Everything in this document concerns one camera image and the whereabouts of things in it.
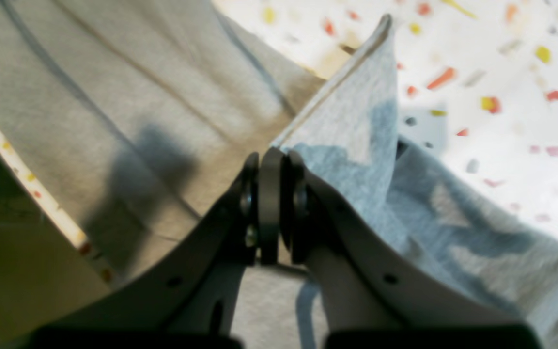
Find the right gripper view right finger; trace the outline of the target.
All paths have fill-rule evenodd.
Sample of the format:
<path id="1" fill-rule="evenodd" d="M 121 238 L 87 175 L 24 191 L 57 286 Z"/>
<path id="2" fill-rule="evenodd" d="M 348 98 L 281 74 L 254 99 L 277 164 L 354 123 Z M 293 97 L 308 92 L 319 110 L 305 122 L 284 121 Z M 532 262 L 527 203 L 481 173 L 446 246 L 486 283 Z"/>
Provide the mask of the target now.
<path id="1" fill-rule="evenodd" d="M 332 335 L 525 335 L 526 325 L 414 267 L 297 152 L 282 170 L 282 236 L 318 282 Z"/>

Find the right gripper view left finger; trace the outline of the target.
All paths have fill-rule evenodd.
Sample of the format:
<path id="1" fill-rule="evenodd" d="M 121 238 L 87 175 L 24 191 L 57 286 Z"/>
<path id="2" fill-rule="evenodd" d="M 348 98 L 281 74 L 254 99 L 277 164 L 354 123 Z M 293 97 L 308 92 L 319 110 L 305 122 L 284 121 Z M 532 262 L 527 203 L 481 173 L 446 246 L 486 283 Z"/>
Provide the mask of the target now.
<path id="1" fill-rule="evenodd" d="M 242 274 L 279 253 L 285 155 L 252 153 L 230 188 L 171 253 L 107 298 L 33 340 L 226 340 Z"/>

